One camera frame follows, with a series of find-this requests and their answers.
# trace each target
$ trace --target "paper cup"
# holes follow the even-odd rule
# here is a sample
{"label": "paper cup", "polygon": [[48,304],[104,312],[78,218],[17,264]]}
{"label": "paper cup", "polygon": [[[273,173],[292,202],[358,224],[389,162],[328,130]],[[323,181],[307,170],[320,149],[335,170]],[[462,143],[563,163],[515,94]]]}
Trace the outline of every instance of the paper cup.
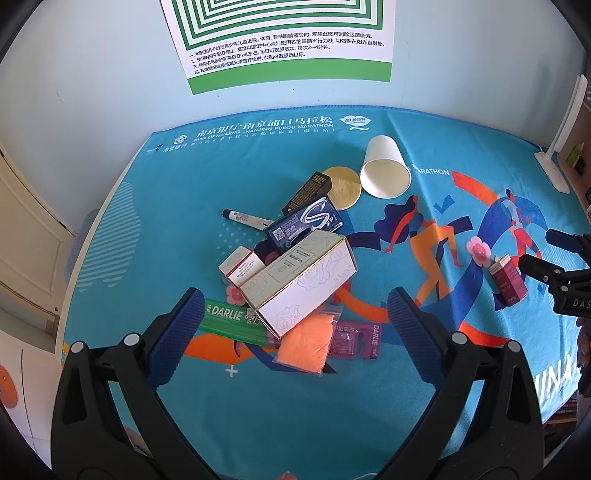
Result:
{"label": "paper cup", "polygon": [[396,142],[386,135],[369,141],[359,178],[363,189],[380,199],[401,196],[412,180]]}

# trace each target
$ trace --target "blue tablecloth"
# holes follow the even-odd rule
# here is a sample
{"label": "blue tablecloth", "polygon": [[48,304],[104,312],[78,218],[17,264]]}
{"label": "blue tablecloth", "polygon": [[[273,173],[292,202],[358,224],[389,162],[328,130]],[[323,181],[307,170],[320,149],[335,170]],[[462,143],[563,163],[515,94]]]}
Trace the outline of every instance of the blue tablecloth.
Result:
{"label": "blue tablecloth", "polygon": [[[142,332],[187,287],[226,300],[217,266],[236,246],[268,253],[264,235],[222,218],[230,208],[275,219],[315,171],[359,171],[368,141],[398,143],[413,182],[393,200],[363,193],[343,212],[359,264],[344,319],[384,321],[390,290],[403,286],[450,329],[475,342],[522,343],[543,418],[575,391],[577,329],[554,314],[546,288],[506,308],[478,252],[537,254],[567,270],[578,257],[549,246],[548,228],[589,230],[573,194],[558,193],[512,135],[439,116],[369,106],[251,112],[157,132],[125,175],[92,239],[67,318],[65,343],[91,347]],[[398,242],[402,217],[412,221]],[[453,256],[457,251],[457,264]],[[375,361],[329,361],[322,377],[277,370],[273,353],[198,332],[158,394],[212,468],[246,480],[285,471],[300,480],[377,472],[411,431],[431,396],[391,325]],[[456,449],[478,385],[448,452]],[[132,424],[115,391],[123,420]]]}

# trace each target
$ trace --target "marker pen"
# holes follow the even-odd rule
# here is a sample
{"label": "marker pen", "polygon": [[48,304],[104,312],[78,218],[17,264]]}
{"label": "marker pen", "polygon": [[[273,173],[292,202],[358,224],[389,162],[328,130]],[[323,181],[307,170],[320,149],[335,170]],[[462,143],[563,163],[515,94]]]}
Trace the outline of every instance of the marker pen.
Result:
{"label": "marker pen", "polygon": [[273,223],[273,220],[265,220],[264,218],[253,217],[252,215],[247,215],[246,213],[235,212],[234,210],[225,209],[222,212],[222,215],[225,218],[233,220],[238,223],[242,223],[244,225],[251,226],[256,228],[257,230],[264,231],[269,225]]}

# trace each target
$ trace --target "orange bag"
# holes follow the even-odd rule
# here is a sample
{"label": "orange bag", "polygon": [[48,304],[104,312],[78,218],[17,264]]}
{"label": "orange bag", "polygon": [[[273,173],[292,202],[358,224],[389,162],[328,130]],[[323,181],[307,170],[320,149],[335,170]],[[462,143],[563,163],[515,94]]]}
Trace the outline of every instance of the orange bag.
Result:
{"label": "orange bag", "polygon": [[321,374],[335,333],[335,315],[310,313],[281,338],[274,362]]}

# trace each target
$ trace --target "lamp base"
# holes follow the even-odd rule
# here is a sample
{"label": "lamp base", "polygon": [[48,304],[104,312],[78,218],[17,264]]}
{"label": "lamp base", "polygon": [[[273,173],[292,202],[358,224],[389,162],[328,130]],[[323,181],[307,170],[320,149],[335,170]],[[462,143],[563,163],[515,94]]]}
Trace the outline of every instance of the lamp base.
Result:
{"label": "lamp base", "polygon": [[554,188],[561,193],[570,193],[569,184],[566,183],[564,176],[562,173],[560,173],[560,170],[552,161],[552,157],[544,152],[536,152],[534,156],[546,172],[546,175],[548,175],[548,178],[552,182],[552,185],[554,185]]}

